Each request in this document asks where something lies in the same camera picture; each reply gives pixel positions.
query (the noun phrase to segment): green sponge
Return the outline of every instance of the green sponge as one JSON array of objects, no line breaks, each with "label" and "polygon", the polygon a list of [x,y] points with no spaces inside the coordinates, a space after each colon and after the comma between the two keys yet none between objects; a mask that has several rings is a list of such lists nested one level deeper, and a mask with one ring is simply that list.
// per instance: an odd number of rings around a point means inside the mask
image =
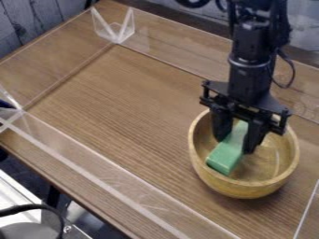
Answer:
[{"label": "green sponge", "polygon": [[242,140],[246,131],[248,123],[240,120],[205,159],[206,165],[225,176],[234,169],[242,156]]}]

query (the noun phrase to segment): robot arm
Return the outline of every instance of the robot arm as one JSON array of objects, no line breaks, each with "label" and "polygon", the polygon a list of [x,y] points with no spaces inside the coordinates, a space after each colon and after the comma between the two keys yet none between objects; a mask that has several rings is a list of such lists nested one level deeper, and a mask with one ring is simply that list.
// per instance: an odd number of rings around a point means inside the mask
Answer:
[{"label": "robot arm", "polygon": [[[216,1],[217,8],[228,13],[233,40],[228,58],[229,80],[202,82],[200,103],[209,107],[214,115],[212,129],[217,141],[232,131],[233,118],[248,122],[244,153],[253,153],[268,132],[285,132],[290,115],[290,111],[276,102],[269,93],[270,85],[276,83],[272,78],[276,56],[292,67],[292,62],[281,51],[281,47],[289,42],[290,33],[286,3],[288,0],[226,0],[224,7]],[[278,86],[288,88],[290,84],[292,79],[285,86]]]}]

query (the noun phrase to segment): wood grain surface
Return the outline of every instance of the wood grain surface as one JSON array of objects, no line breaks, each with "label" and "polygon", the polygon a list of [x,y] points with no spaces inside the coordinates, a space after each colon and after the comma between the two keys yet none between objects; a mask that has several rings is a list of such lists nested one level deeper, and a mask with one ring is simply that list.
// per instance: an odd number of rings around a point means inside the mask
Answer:
[{"label": "wood grain surface", "polygon": [[[108,1],[101,1],[101,6],[121,8]],[[189,37],[200,40],[190,32]],[[228,66],[222,56],[226,56],[229,42],[216,37],[209,42],[209,50],[198,49],[198,55],[217,62],[212,65],[212,76],[225,77]],[[292,100],[296,97],[314,97],[317,69],[302,64],[297,64],[296,68],[293,88],[297,94],[290,96],[286,92],[285,97]],[[204,110],[197,103],[201,80],[201,77],[116,46],[27,112],[237,236],[292,238],[319,178],[317,125],[298,117],[290,118],[300,144],[300,164],[278,192],[252,201],[221,196],[198,180],[188,156],[189,125]],[[128,235],[140,238],[170,237],[13,132],[1,134],[0,142],[81,205]],[[90,167],[92,163],[86,159],[86,166]]]}]

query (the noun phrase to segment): yellow bowl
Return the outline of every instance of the yellow bowl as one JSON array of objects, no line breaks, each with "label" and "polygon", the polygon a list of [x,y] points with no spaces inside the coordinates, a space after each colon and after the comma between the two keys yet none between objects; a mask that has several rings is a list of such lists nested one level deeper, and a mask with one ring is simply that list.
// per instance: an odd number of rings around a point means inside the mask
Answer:
[{"label": "yellow bowl", "polygon": [[285,184],[298,163],[298,145],[290,127],[282,136],[266,134],[254,153],[244,155],[229,176],[224,176],[205,164],[217,144],[210,122],[206,110],[194,119],[188,133],[189,155],[200,179],[210,189],[233,198],[253,199],[270,194]]}]

